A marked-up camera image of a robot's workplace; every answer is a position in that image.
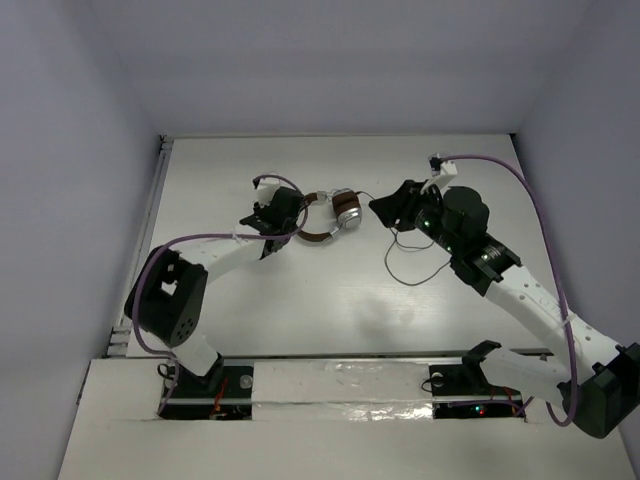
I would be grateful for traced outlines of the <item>brown silver headphones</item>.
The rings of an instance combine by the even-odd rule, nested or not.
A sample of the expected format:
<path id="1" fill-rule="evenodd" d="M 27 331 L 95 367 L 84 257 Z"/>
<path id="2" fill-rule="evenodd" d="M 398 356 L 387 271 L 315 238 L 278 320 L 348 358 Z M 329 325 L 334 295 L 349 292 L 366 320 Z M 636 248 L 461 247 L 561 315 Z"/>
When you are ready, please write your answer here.
<path id="1" fill-rule="evenodd" d="M 339 232 L 357 228 L 363 218 L 362 206 L 358 194 L 349 188 L 331 191 L 315 191 L 304 197 L 305 206 L 313 203 L 329 203 L 335 217 L 335 225 L 322 233 L 309 233 L 300 230 L 299 238 L 309 243 L 322 243 L 333 239 Z"/>

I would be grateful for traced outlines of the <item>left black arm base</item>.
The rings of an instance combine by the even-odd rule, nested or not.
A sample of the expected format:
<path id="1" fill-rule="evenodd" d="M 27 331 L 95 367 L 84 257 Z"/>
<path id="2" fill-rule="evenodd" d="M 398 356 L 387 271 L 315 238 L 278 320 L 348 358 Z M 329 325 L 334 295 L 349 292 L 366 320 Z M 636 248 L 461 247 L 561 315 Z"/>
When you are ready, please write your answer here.
<path id="1" fill-rule="evenodd" d="M 254 366 L 225 364 L 211 377 L 212 383 L 181 370 L 171 394 L 175 368 L 162 364 L 157 372 L 164 378 L 159 417 L 165 420 L 251 420 Z"/>

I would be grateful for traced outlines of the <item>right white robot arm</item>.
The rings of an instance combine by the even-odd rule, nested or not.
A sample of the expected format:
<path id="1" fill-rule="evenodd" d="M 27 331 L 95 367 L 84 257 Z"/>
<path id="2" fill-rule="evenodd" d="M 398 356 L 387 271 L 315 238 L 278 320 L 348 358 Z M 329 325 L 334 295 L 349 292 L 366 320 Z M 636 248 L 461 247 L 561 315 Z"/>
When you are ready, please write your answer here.
<path id="1" fill-rule="evenodd" d="M 603 439 L 639 405 L 639 346 L 597 331 L 556 299 L 520 258 L 487 231 L 489 209 L 468 187 L 440 190 L 405 181 L 369 204 L 387 228 L 419 230 L 450 255 L 456 277 L 525 327 L 553 354 L 545 363 L 485 340 L 463 357 L 463 384 L 483 393 L 506 386 L 564 410 Z"/>

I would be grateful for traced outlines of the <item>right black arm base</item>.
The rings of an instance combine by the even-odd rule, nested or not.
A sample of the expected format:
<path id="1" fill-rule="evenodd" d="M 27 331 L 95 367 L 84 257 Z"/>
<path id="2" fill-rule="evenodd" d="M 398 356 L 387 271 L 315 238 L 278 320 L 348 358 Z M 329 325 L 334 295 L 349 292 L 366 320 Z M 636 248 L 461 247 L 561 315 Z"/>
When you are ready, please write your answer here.
<path id="1" fill-rule="evenodd" d="M 483 341 L 467 351 L 458 364 L 430 366 L 420 389 L 434 399 L 436 420 L 526 419 L 530 400 L 506 386 L 491 384 L 481 363 L 500 344 Z"/>

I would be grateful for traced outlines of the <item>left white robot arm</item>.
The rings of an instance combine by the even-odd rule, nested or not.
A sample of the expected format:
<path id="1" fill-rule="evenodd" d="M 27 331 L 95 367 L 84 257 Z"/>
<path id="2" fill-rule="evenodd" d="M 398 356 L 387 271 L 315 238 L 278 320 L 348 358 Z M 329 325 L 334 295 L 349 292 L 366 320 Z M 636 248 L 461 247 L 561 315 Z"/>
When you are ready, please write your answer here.
<path id="1" fill-rule="evenodd" d="M 221 276 L 281 250 L 297 233 L 304 195 L 267 184 L 257 189 L 253 213 L 229 233 L 181 237 L 151 251 L 125 303 L 146 351 L 176 363 L 200 394 L 215 392 L 224 360 L 198 331 L 207 286 Z"/>

